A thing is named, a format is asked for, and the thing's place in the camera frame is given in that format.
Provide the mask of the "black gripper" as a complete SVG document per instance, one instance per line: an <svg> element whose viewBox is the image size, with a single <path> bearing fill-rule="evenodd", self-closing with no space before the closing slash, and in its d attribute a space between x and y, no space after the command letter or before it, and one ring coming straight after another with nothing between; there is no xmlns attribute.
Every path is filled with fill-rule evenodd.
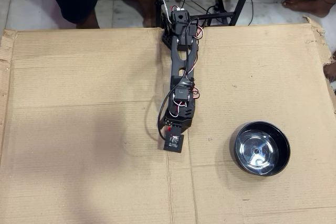
<svg viewBox="0 0 336 224"><path fill-rule="evenodd" d="M183 133L192 125L195 100L170 101L162 119L162 126L178 127Z"/></svg>

